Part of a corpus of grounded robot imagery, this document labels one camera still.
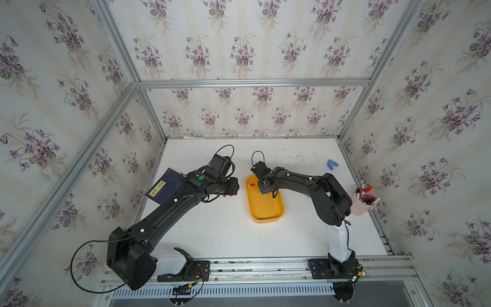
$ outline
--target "pen holder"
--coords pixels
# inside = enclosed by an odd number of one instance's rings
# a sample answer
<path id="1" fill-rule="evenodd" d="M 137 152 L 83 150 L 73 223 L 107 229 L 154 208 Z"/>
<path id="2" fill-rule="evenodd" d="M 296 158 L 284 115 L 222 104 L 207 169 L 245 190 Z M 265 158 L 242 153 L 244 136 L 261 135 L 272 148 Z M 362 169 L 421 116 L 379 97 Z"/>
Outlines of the pen holder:
<path id="1" fill-rule="evenodd" d="M 367 212 L 368 210 L 372 210 L 376 204 L 373 204 L 373 205 L 367 205 L 363 202 L 361 202 L 361 200 L 359 200 L 358 198 L 356 198 L 356 193 L 353 192 L 350 194 L 350 198 L 351 198 L 351 201 L 353 202 L 353 204 L 351 205 L 351 214 L 353 215 L 363 215 L 363 213 Z"/>

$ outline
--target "yellow tray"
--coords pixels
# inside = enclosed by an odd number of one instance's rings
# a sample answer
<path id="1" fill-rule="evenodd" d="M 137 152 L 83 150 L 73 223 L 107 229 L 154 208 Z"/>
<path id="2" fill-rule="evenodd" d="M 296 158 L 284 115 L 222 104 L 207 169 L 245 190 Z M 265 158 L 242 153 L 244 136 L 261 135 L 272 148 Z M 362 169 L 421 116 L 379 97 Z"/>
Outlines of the yellow tray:
<path id="1" fill-rule="evenodd" d="M 273 198 L 271 193 L 263 195 L 257 182 L 258 179 L 254 175 L 245 180 L 250 216 L 256 223 L 278 221 L 285 214 L 285 205 L 283 205 L 280 191 L 276 198 Z"/>

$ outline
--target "metal rail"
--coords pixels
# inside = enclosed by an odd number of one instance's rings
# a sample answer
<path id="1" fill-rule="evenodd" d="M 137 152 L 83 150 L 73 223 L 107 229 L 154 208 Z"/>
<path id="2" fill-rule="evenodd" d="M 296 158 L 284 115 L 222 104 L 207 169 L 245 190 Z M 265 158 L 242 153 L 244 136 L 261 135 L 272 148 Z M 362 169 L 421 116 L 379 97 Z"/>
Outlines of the metal rail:
<path id="1" fill-rule="evenodd" d="M 227 79 L 227 80 L 142 80 L 142 88 L 218 88 L 218 87 L 286 87 L 286 86 L 367 86 L 369 78 L 304 79 Z"/>

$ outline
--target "vent grille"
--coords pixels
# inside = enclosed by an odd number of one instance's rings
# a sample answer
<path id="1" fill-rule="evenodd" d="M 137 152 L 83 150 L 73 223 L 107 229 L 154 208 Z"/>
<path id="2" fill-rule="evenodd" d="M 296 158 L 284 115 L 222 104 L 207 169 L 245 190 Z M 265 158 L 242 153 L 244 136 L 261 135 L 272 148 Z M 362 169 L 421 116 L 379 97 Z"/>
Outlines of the vent grille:
<path id="1" fill-rule="evenodd" d="M 190 297 L 200 289 L 197 285 L 191 289 Z M 173 286 L 146 285 L 132 291 L 128 286 L 116 290 L 112 299 L 157 299 L 174 297 Z M 334 295 L 332 282 L 297 282 L 297 283 L 258 283 L 258 284 L 206 284 L 196 297 L 267 297 L 267 296 L 319 296 Z"/>

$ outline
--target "black mounting plate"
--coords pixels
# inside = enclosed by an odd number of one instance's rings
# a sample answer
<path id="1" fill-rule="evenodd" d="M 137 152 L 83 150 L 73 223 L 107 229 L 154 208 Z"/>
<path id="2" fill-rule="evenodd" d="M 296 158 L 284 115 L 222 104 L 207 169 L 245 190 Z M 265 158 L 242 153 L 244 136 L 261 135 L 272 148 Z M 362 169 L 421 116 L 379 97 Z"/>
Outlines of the black mounting plate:
<path id="1" fill-rule="evenodd" d="M 210 277 L 210 262 L 209 261 L 193 261 L 191 264 L 191 275 L 187 279 L 181 279 L 179 275 L 159 275 L 157 276 L 158 282 L 164 281 L 195 281 L 198 279 L 199 275 L 196 272 L 192 272 L 193 270 L 204 269 L 205 276 L 203 277 L 204 281 L 208 281 Z"/>

